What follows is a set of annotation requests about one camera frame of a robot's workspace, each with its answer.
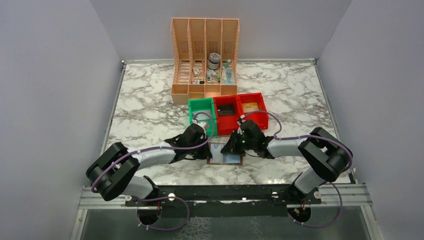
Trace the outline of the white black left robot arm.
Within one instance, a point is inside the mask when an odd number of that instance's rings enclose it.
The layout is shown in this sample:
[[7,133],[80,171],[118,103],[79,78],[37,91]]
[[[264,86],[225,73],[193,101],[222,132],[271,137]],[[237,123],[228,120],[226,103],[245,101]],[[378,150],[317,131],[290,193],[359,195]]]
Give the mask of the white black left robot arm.
[[195,122],[182,134],[146,148],[130,148],[121,142],[112,144],[86,170],[92,192],[99,193],[105,201],[127,195],[152,205],[159,196],[159,188],[148,176],[138,177],[135,173],[156,165],[211,158],[208,128],[205,121]]

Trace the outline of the red plastic bin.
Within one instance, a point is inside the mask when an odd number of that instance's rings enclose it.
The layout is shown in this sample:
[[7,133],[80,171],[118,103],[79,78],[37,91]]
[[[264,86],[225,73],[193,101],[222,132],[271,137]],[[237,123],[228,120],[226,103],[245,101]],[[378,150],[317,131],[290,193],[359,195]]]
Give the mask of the red plastic bin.
[[[245,116],[245,120],[253,120],[261,130],[267,130],[269,128],[269,116],[267,113],[263,112],[267,111],[267,108],[262,93],[242,93],[238,94],[236,99],[240,114]],[[244,113],[242,103],[252,102],[256,102],[258,104],[259,110]]]
[[[237,95],[217,96],[213,98],[213,102],[216,113],[218,135],[230,135],[233,130],[237,130],[239,128],[238,118],[241,116],[241,114],[238,108]],[[221,105],[234,105],[235,115],[219,116],[217,112],[217,106]]]

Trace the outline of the black card with chip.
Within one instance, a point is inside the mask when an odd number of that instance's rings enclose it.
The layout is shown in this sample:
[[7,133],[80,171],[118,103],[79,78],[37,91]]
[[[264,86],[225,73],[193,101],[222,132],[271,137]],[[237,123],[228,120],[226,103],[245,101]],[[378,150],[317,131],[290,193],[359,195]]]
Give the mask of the black card with chip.
[[235,106],[233,104],[219,105],[217,113],[219,116],[233,116],[236,114]]

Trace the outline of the silver card from holder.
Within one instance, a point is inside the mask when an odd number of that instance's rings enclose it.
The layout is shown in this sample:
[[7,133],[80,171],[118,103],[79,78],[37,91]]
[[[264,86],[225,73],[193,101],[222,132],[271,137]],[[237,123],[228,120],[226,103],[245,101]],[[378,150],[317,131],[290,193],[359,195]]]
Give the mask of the silver card from holder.
[[223,143],[211,143],[210,144],[210,152],[212,157],[209,160],[210,164],[223,164],[224,163],[224,155],[221,153],[222,148],[225,145]]

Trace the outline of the brown leather card holder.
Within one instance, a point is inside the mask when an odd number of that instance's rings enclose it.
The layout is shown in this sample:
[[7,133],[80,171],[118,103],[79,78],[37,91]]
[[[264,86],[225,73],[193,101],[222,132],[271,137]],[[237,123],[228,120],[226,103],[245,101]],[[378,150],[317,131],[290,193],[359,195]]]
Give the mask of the brown leather card holder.
[[224,143],[212,142],[209,143],[209,150],[212,157],[206,161],[208,165],[235,165],[241,166],[243,164],[244,155],[237,155],[232,153],[221,153],[224,148]]

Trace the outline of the gold VIP card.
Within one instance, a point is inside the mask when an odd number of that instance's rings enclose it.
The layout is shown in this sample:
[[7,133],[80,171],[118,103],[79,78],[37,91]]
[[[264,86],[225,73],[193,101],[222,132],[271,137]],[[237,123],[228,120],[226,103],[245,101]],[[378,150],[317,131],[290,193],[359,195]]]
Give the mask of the gold VIP card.
[[241,106],[244,113],[250,113],[259,110],[257,102],[242,103]]

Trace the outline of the green plastic bin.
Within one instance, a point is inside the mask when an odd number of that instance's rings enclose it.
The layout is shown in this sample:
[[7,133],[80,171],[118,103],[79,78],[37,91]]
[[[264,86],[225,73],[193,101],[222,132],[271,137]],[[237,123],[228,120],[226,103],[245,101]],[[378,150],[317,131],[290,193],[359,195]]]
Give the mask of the green plastic bin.
[[206,122],[209,124],[209,127],[206,131],[206,134],[210,137],[218,135],[218,127],[217,127],[217,117],[215,111],[215,105],[213,98],[198,98],[198,99],[189,99],[188,100],[188,116],[189,116],[189,124],[193,123],[194,115],[199,112],[207,113],[212,117],[212,120],[204,115],[199,114],[196,119],[199,122]]

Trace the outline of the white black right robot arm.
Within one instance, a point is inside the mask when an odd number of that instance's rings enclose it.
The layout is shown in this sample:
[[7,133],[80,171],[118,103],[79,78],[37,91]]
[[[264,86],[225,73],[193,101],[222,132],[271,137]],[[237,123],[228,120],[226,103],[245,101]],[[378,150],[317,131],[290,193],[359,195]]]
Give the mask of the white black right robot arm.
[[262,159],[303,157],[307,161],[309,168],[289,186],[289,199],[296,204],[318,186],[334,182],[353,161],[353,153],[321,127],[307,135],[278,138],[266,136],[254,121],[247,120],[231,133],[221,153],[243,155],[247,150]]

